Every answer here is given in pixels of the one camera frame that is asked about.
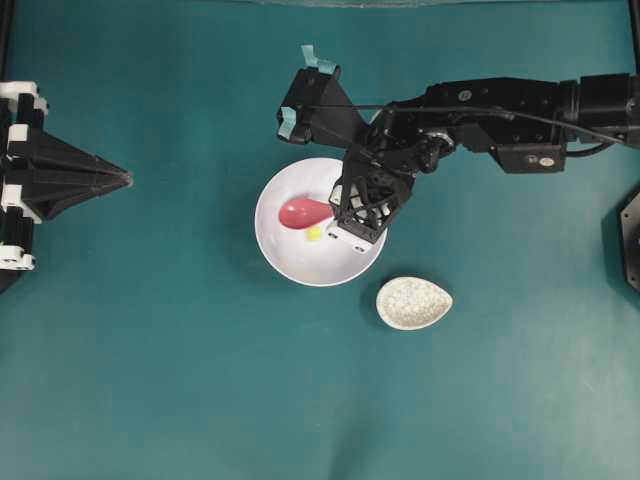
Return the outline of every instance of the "screw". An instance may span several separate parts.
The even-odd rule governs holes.
[[[471,93],[471,90],[462,90],[458,94],[458,100],[460,100],[461,102],[467,102],[471,100],[472,96],[473,96],[473,93]]]

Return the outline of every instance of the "teal tabletop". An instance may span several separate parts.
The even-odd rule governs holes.
[[[39,226],[37,269],[0,299],[0,477],[640,478],[640,297],[616,220],[640,153],[517,176],[460,149],[364,275],[294,284],[253,215],[282,167],[341,158],[276,139],[303,43],[356,103],[635,69],[622,1],[18,1],[9,79],[38,82],[46,129],[135,185]],[[398,275],[453,308],[390,329],[375,295]]]

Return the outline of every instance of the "small yellow piece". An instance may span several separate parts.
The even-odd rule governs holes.
[[[322,229],[320,227],[318,227],[317,225],[314,225],[313,227],[307,228],[304,233],[307,236],[307,240],[309,240],[310,242],[315,242],[318,241],[322,238]]]

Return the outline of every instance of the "pink plastic spoon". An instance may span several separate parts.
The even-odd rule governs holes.
[[[295,230],[304,230],[333,217],[333,210],[328,203],[317,202],[310,198],[294,198],[280,207],[278,220],[280,223]]]

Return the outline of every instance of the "white bowl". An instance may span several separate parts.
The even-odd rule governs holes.
[[[398,330],[433,325],[451,309],[453,298],[435,283],[416,277],[397,277],[378,292],[380,318]]]
[[[332,219],[318,224],[323,235],[309,241],[304,230],[291,230],[278,221],[280,207],[292,198],[327,202],[333,184],[342,174],[342,162],[333,158],[307,158],[280,170],[260,194],[256,205],[256,239],[267,261],[282,275],[311,287],[330,287],[363,273],[378,258],[387,237],[361,254],[324,230]]]

